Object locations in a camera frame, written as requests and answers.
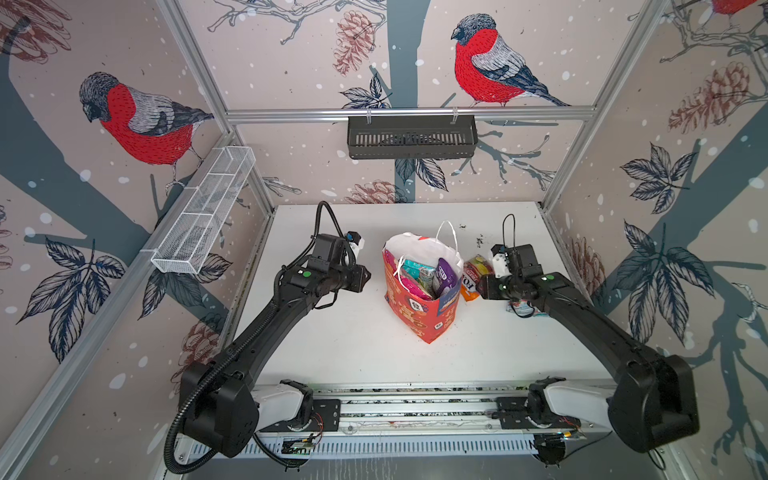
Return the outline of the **orange Fox's candy bag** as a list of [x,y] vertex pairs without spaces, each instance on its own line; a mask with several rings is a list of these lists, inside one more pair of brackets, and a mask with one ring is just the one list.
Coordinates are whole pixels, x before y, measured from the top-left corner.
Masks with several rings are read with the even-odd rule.
[[464,262],[461,278],[460,293],[466,302],[471,302],[480,297],[477,285],[485,275],[493,275],[492,263],[482,255],[475,255]]

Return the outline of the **teal Fox's candy bag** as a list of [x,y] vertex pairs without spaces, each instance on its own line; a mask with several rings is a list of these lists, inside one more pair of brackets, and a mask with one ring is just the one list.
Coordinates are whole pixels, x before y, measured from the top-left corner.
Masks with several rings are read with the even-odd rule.
[[510,301],[506,305],[506,311],[513,313],[521,319],[547,316],[546,313],[542,312],[527,301]]

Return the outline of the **purple Fox's berries bag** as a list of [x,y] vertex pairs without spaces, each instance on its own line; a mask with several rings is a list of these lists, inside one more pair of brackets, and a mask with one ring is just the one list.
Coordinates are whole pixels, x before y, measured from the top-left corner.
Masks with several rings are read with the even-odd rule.
[[454,289],[459,283],[459,276],[455,273],[452,265],[444,258],[438,260],[432,278],[432,289],[436,298],[443,296],[446,292]]

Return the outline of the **red paper gift bag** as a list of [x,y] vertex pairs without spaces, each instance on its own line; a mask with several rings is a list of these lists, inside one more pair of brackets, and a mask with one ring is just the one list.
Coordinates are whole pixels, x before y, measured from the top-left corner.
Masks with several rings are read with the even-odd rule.
[[[439,234],[427,237],[405,232],[391,237],[382,249],[387,284],[385,300],[398,318],[427,344],[432,343],[445,333],[455,320],[464,265],[459,253],[458,239],[453,224],[444,221],[438,229],[448,229],[453,242],[451,244],[444,243]],[[396,258],[405,257],[434,268],[436,268],[438,260],[444,258],[459,276],[459,283],[454,289],[439,298],[435,297],[433,289],[430,290],[433,300],[427,301],[414,297],[396,282],[393,268],[384,260],[384,250],[389,250]]]

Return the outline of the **pink Lay's chips bag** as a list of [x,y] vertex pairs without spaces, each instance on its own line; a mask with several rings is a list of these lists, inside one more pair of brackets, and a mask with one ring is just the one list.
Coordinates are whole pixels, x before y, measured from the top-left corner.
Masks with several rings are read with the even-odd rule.
[[405,257],[396,258],[389,250],[384,250],[385,262],[393,268],[393,276],[410,295],[422,300],[433,300],[433,296],[428,288],[420,281],[420,270],[416,267],[409,268],[409,260]]

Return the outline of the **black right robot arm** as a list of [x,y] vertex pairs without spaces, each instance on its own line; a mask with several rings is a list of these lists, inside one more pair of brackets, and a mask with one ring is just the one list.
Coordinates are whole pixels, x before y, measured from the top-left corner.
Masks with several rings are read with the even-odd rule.
[[523,301],[558,321],[600,361],[613,386],[558,380],[543,387],[553,414],[610,428],[632,450],[649,452],[700,430],[693,372],[622,331],[559,272],[546,273],[532,245],[496,244],[493,271],[477,283],[485,300]]

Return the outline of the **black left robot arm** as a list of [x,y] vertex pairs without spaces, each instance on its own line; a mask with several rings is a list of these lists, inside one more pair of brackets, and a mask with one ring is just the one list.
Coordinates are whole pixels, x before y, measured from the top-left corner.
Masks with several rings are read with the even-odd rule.
[[164,446],[168,462],[174,460],[180,434],[207,446],[211,455],[234,457],[257,430],[308,418],[311,390],[306,385],[282,381],[260,391],[254,386],[287,334],[321,308],[323,297],[363,291],[371,274],[357,261],[361,244],[355,231],[317,235],[310,253],[278,272],[272,298],[251,324],[212,360],[186,369]]

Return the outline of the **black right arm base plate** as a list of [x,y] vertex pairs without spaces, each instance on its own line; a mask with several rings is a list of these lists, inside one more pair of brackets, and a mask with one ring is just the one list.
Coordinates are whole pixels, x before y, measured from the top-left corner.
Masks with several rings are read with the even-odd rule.
[[547,406],[536,410],[528,405],[526,397],[498,397],[495,402],[496,410],[490,413],[490,417],[498,420],[504,430],[581,428],[579,419],[557,415]]

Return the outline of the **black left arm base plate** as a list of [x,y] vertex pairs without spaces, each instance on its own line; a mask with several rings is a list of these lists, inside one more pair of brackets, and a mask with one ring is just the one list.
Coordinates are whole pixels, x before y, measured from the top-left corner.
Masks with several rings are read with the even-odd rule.
[[260,433],[326,433],[337,432],[341,418],[341,401],[315,399],[311,407],[299,411],[295,419],[277,422]]

